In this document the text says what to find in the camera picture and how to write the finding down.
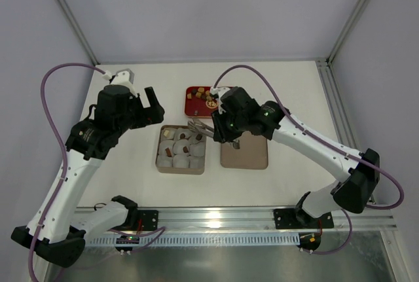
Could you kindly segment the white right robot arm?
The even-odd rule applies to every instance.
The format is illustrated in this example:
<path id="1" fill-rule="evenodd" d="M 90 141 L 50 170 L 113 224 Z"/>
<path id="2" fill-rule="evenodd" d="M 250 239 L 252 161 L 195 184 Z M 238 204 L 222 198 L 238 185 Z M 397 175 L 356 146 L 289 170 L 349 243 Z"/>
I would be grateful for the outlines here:
<path id="1" fill-rule="evenodd" d="M 250 132 L 292 148 L 335 178 L 330 185 L 305 193 L 296 204 L 295 218 L 303 227 L 313 228 L 320 217 L 339 209 L 363 212 L 379 181 L 373 168 L 379 164 L 377 152 L 359 152 L 328 138 L 319 142 L 286 108 L 275 101 L 259 105 L 241 87 L 211 88 L 209 92 L 218 103 L 211 114 L 214 141 L 231 143 Z"/>

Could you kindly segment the gold tin lid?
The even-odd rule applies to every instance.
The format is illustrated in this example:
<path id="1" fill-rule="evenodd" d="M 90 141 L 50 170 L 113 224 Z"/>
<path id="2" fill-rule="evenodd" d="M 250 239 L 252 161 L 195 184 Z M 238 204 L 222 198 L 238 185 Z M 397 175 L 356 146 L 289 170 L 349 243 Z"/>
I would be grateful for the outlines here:
<path id="1" fill-rule="evenodd" d="M 268 141 L 263 136 L 245 132 L 238 139 L 239 149 L 230 143 L 221 144 L 220 163 L 229 169 L 257 169 L 268 167 Z"/>

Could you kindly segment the brown bar chocolate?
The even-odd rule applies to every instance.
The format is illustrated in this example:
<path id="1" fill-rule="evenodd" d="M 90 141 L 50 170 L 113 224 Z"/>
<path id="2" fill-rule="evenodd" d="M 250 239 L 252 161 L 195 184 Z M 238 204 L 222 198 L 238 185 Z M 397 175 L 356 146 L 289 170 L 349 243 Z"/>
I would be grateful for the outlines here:
<path id="1" fill-rule="evenodd" d="M 166 153 L 167 157 L 169 157 L 169 158 L 173 157 L 172 150 L 170 148 L 165 148 L 164 152 Z"/>

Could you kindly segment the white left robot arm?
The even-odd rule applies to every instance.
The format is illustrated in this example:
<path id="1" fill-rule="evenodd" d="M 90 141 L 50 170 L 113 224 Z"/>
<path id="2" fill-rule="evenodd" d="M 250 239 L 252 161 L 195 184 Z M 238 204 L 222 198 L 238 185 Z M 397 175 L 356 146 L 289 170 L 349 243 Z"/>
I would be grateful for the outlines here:
<path id="1" fill-rule="evenodd" d="M 13 241 L 28 248 L 31 255 L 68 268 L 89 241 L 110 229 L 136 224 L 137 203 L 124 196 L 115 196 L 78 225 L 72 225 L 71 219 L 91 178 L 120 137 L 128 130 L 163 121 L 164 108 L 153 88 L 146 88 L 145 94 L 149 107 L 126 86 L 109 85 L 99 92 L 88 116 L 72 127 L 62 149 L 62 167 L 40 210 L 28 225 L 13 230 Z"/>

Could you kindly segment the metal serving tongs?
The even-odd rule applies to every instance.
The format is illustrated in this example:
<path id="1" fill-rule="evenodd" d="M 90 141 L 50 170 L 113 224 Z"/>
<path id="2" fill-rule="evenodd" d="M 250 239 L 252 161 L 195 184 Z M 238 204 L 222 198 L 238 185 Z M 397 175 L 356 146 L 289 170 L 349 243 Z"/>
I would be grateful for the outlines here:
<path id="1" fill-rule="evenodd" d="M 213 139 L 214 136 L 214 129 L 211 126 L 208 126 L 207 124 L 203 123 L 199 119 L 192 118 L 187 122 L 188 129 L 192 132 L 204 135 L 206 137 L 209 137 L 210 139 Z M 234 149 L 238 150 L 240 149 L 240 140 L 235 139 L 233 141 L 227 141 L 227 143 Z"/>

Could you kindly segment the gold tin box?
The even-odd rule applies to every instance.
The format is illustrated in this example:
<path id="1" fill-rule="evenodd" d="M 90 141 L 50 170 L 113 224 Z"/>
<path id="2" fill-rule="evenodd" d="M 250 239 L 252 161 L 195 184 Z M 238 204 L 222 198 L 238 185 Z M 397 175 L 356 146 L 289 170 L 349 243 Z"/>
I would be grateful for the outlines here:
<path id="1" fill-rule="evenodd" d="M 169 137 L 164 136 L 165 130 L 171 131 Z M 182 133 L 186 135 L 184 139 L 179 138 Z M 163 125 L 158 135 L 155 158 L 157 170 L 166 174 L 202 175 L 206 166 L 206 137 L 202 135 L 198 141 L 197 135 L 187 126 Z M 183 147 L 188 147 L 189 153 L 184 153 Z M 172 150 L 172 158 L 166 156 L 165 148 Z"/>

